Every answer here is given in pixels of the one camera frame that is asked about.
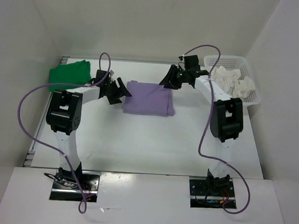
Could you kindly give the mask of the purple t-shirt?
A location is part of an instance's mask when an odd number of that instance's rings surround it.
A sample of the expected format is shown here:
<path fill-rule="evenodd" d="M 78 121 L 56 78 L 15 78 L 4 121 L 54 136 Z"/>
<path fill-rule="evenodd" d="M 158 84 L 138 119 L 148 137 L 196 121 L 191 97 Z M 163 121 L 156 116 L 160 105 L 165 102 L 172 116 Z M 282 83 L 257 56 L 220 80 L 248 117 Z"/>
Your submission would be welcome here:
<path fill-rule="evenodd" d="M 126 88 L 131 96 L 125 99 L 125 114 L 161 117 L 175 114 L 173 93 L 170 89 L 154 83 L 137 81 L 129 81 Z"/>

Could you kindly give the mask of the green t-shirt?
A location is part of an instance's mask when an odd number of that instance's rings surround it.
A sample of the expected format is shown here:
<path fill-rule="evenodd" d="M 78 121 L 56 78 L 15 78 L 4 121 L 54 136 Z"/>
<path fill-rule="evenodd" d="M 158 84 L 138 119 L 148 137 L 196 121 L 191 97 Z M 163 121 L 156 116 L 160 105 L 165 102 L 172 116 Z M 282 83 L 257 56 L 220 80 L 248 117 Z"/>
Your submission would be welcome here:
<path fill-rule="evenodd" d="M 87 84 L 91 80 L 91 65 L 82 60 L 50 69 L 49 83 Z"/>

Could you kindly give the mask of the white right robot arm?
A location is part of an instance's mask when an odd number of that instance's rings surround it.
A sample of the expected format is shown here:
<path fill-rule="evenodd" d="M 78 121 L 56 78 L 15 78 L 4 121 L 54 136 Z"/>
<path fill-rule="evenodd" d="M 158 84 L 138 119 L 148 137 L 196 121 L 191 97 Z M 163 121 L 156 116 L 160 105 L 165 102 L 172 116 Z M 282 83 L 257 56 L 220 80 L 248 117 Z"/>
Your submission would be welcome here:
<path fill-rule="evenodd" d="M 213 160 L 215 166 L 207 171 L 205 188 L 210 195 L 217 195 L 229 184 L 230 175 L 224 171 L 225 165 L 235 172 L 230 165 L 232 147 L 239 134 L 243 131 L 243 102 L 240 98 L 233 98 L 226 94 L 212 79 L 206 70 L 199 67 L 183 69 L 172 64 L 165 77 L 159 83 L 164 88 L 178 90 L 182 84 L 188 83 L 210 102 L 207 124 L 204 127 L 199 143 L 198 153 L 203 158 Z M 217 156 L 202 153 L 202 143 L 207 132 L 215 138 Z"/>

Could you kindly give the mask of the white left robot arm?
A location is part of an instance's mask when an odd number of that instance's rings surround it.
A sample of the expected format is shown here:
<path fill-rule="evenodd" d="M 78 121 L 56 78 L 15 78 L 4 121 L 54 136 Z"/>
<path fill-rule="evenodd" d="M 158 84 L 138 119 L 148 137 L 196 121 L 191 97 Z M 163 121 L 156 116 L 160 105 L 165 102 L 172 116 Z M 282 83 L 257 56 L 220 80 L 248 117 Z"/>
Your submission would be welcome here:
<path fill-rule="evenodd" d="M 92 78 L 84 87 L 56 89 L 46 114 L 46 123 L 57 139 L 60 151 L 58 181 L 75 189 L 82 185 L 82 162 L 77 152 L 76 130 L 80 126 L 82 106 L 106 97 L 110 105 L 121 103 L 132 94 L 121 78 L 113 80 L 107 72 Z"/>

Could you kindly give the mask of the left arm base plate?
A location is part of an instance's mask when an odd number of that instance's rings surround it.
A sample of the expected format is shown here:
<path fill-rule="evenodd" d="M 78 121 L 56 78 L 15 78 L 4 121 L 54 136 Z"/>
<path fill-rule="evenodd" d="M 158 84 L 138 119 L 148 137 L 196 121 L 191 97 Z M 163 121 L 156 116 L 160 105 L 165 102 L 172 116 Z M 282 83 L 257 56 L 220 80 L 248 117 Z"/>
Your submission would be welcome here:
<path fill-rule="evenodd" d="M 76 182 L 59 177 L 58 172 L 53 174 L 45 173 L 53 180 L 53 186 L 49 200 L 76 201 L 82 200 L 81 192 Z M 81 188 L 85 194 L 87 202 L 97 202 L 100 173 L 93 171 L 83 171 L 80 179 Z"/>

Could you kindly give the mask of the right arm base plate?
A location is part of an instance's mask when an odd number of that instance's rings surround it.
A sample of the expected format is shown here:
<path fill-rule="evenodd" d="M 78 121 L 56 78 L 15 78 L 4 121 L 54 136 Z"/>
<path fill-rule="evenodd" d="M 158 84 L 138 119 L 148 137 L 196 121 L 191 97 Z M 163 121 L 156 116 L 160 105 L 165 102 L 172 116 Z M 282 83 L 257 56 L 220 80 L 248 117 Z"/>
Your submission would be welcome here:
<path fill-rule="evenodd" d="M 227 185 L 219 188 L 209 188 L 204 177 L 189 178 L 189 194 L 191 208 L 225 209 L 235 210 L 237 208 L 233 181 L 229 180 Z"/>

